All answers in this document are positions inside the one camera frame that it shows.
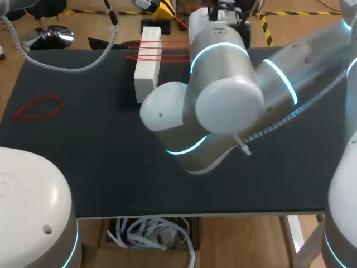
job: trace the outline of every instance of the red wire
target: red wire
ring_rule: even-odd
[[[187,57],[190,56],[189,54],[163,54],[163,55],[153,55],[153,54],[148,54],[148,55],[129,55],[126,56],[127,59],[129,60],[143,60],[143,61],[160,61],[163,63],[186,63],[189,62],[189,59],[183,59],[183,60],[164,60],[164,59],[147,59],[147,58],[140,58],[142,56],[161,56],[161,57]]]
[[[45,101],[46,99],[55,99],[58,101],[58,106],[56,109],[54,109],[52,112],[50,113],[46,113],[43,114],[41,116],[25,116],[22,115],[21,113],[26,110],[31,104],[35,103],[35,102],[39,102],[39,101]],[[61,100],[59,97],[54,96],[54,95],[45,95],[45,96],[41,96],[41,97],[37,97],[34,98],[32,100],[30,100],[28,103],[25,104],[25,106],[23,106],[14,116],[13,119],[16,120],[18,118],[25,118],[25,119],[45,119],[45,118],[49,118],[51,116],[53,116],[55,113],[57,113],[61,108]]]
[[[145,54],[145,55],[128,55],[127,57],[133,57],[133,56],[162,56],[162,57],[188,57],[190,54]]]
[[[128,49],[166,49],[166,50],[179,50],[189,49],[189,47],[149,47],[149,46],[129,46]]]
[[[186,29],[189,29],[188,26],[186,25],[186,23],[184,23],[182,20],[180,20],[178,17],[174,17],[176,19],[176,21],[178,21],[181,25],[183,25]]]
[[[141,40],[130,40],[130,42],[135,43],[188,43],[186,40],[181,41],[141,41]]]
[[[142,61],[160,61],[161,63],[188,63],[190,60],[162,60],[162,59],[146,59],[146,58],[130,58],[127,57],[127,59],[130,60],[142,60]]]

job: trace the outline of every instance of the screw hole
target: screw hole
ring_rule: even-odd
[[[51,226],[45,224],[44,226],[42,226],[42,230],[46,235],[50,235],[52,234],[52,229]]]

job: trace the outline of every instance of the black foam piece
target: black foam piece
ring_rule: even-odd
[[[256,66],[277,48],[250,49]],[[31,51],[77,68],[100,50]],[[234,149],[212,172],[190,175],[145,128],[135,102],[133,50],[114,50],[95,69],[57,73],[25,63],[0,124],[0,146],[52,161],[66,177],[78,217],[324,210],[343,152],[345,84],[286,125]],[[159,84],[189,80],[189,64],[161,63]],[[54,94],[62,109],[40,121],[13,115],[34,97]],[[45,102],[44,111],[49,110]]]

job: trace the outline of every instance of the glowing blue light ring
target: glowing blue light ring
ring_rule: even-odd
[[[78,242],[78,236],[79,236],[79,231],[78,231],[78,222],[77,222],[77,235],[76,235],[76,242],[74,242],[74,247],[72,249],[71,255],[69,255],[68,260],[66,261],[66,263],[64,264],[64,266],[62,266],[62,268],[66,268],[68,263],[70,262],[71,258],[73,257],[74,251],[76,250],[76,246],[77,246],[77,242]]]
[[[348,76],[348,73],[350,72],[350,70],[352,69],[353,65],[354,65],[356,62],[357,62],[357,58],[354,59],[354,60],[351,62],[350,66],[348,66],[346,76]]]
[[[349,30],[349,31],[351,31],[351,30],[352,30],[352,27],[349,26],[349,25],[345,22],[345,20],[343,20],[343,22],[344,22],[344,26],[346,27],[346,29]]]
[[[335,257],[336,261],[338,261],[338,263],[343,267],[343,268],[347,268],[340,260],[339,258],[337,258],[337,256],[335,255],[335,253],[333,252],[330,244],[329,244],[329,241],[327,240],[327,237],[326,237],[326,232],[324,230],[324,235],[325,235],[325,240],[326,240],[326,244],[327,246],[329,247],[329,250],[331,251],[332,255]]]
[[[199,147],[199,146],[201,145],[201,143],[204,142],[207,137],[208,137],[208,135],[205,136],[205,137],[203,137],[202,139],[200,139],[200,141],[199,141],[198,143],[196,143],[195,145],[193,145],[192,147],[190,147],[190,148],[188,148],[188,149],[186,149],[186,150],[184,150],[184,151],[171,152],[171,151],[169,151],[168,149],[166,149],[166,151],[167,151],[169,154],[171,154],[171,155],[184,155],[184,154],[186,154],[186,153],[188,153],[188,152],[193,151],[193,150],[196,149],[197,147]]]
[[[208,51],[208,50],[210,50],[211,48],[216,47],[216,46],[232,46],[232,47],[235,47],[236,49],[241,50],[242,52],[244,52],[244,53],[249,57],[247,51],[246,51],[244,48],[242,48],[241,46],[238,46],[238,45],[236,45],[236,44],[227,43],[227,42],[222,42],[222,43],[213,44],[213,45],[210,45],[210,46],[206,47],[205,49],[202,49],[201,52],[199,52],[199,53],[196,55],[196,57],[195,57],[194,60],[192,61],[190,73],[192,73],[192,71],[193,71],[193,69],[194,69],[194,65],[195,65],[197,59],[199,58],[199,56],[201,56],[204,52],[206,52],[206,51]]]
[[[294,101],[294,105],[297,104],[297,95],[295,90],[293,89],[291,83],[289,82],[288,78],[284,75],[284,73],[279,69],[278,66],[275,65],[275,63],[273,63],[271,60],[265,59],[263,60],[265,61],[267,64],[269,64],[276,72],[277,74],[281,77],[281,79],[284,81],[286,87],[288,88],[292,99]]]

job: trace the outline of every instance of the chair base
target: chair base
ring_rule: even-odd
[[[50,25],[48,31],[37,28],[30,32],[23,41],[27,50],[66,49],[74,42],[74,34],[67,27]]]

